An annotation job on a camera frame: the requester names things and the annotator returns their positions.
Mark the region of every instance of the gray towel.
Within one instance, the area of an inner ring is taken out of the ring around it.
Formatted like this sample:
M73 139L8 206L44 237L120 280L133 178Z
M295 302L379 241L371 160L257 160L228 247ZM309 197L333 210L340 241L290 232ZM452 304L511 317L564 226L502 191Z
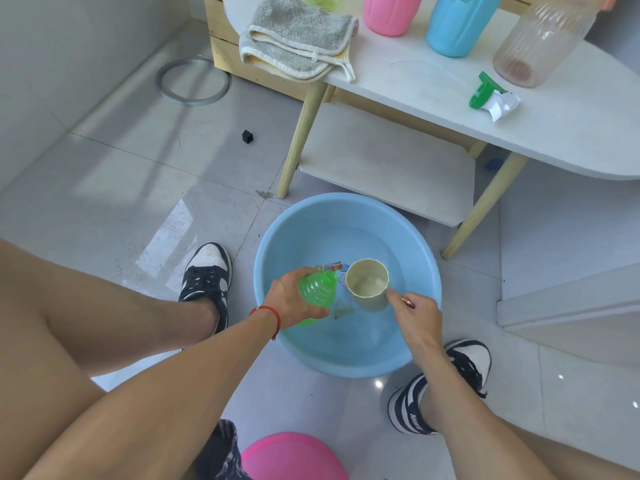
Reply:
M321 79L340 66L353 82L349 43L357 30L351 15L333 15L301 0L263 0L240 35L240 57L292 80Z

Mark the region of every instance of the lower shelf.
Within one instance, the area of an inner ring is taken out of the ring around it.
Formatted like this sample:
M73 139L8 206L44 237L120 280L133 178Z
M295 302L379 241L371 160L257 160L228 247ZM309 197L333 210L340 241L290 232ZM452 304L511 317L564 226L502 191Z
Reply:
M320 106L300 170L447 226L474 204L464 148L337 102Z

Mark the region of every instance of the shoelace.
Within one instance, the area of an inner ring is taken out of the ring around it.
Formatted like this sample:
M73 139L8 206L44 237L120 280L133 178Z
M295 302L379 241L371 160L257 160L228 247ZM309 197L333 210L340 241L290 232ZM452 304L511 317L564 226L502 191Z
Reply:
M473 363L467 355L462 352L458 352L457 350L449 350L447 354L451 358L453 365L456 366L460 375L467 381L467 384L476 391L478 396L484 399L486 397L486 393L480 392L480 389L482 389L482 374L478 372L476 364Z
M185 279L187 288L183 293L191 293L193 291L204 291L210 296L213 293L219 293L224 296L224 292L220 290L220 272L215 267L196 267L188 268Z

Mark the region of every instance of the white table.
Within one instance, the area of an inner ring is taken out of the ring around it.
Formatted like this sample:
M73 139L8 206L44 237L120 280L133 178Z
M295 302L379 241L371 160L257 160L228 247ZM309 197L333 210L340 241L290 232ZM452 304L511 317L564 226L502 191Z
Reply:
M260 1L224 0L228 20L238 33L249 25ZM590 177L640 178L635 137L640 131L640 78L635 73L583 42L539 88L512 86L495 73L492 57L517 15L498 10L471 55L451 59L434 52L424 39L435 1L422 2L406 35L387 38L362 22L362 0L348 0L345 13L360 18L351 46L356 83L348 83L341 70L334 70L310 85L279 197L286 195L300 163L307 173L398 207L451 226L462 222L442 253L451 258L529 158ZM519 108L496 123L487 112L468 106L482 71L522 97ZM354 108L325 104L321 109L336 87L472 136L477 143L468 155L461 155L459 146ZM322 124L314 125L316 115ZM474 205L471 159L487 143L512 153Z

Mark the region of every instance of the nike shoe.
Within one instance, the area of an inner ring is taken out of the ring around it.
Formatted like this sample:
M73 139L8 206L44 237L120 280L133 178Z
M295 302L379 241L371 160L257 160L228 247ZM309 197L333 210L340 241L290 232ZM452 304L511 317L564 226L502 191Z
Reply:
M193 301L203 297L212 300L220 313L213 335L226 329L229 323L227 295L232 271L229 253L217 242L208 242L199 247L184 270L178 301Z
M484 399L486 394L481 391L491 370L491 354L487 346L479 340L464 339L450 343L444 350L471 389ZM398 389L389 399L389 419L400 433L437 433L420 414L420 399L426 389L427 378L420 374L411 379L405 387Z

